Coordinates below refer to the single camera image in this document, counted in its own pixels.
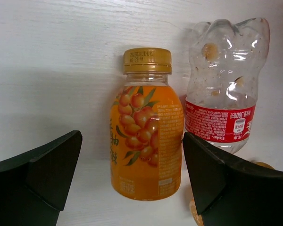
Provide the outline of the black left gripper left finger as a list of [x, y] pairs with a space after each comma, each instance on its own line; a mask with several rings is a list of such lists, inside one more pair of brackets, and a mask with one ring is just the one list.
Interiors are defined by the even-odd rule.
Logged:
[[0, 226], [54, 226], [64, 210], [83, 136], [71, 131], [0, 161]]

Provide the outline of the orange juice bottle upright-lying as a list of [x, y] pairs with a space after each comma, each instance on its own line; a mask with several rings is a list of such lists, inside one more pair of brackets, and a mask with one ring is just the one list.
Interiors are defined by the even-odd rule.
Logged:
[[180, 187], [184, 128], [181, 101], [168, 84], [171, 53], [129, 49], [123, 73], [109, 117], [111, 184], [130, 199], [165, 199]]

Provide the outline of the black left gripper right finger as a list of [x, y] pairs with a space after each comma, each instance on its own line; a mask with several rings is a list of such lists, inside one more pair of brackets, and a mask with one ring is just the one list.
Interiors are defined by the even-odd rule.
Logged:
[[196, 210], [206, 226], [283, 226], [283, 172], [186, 132], [183, 151]]

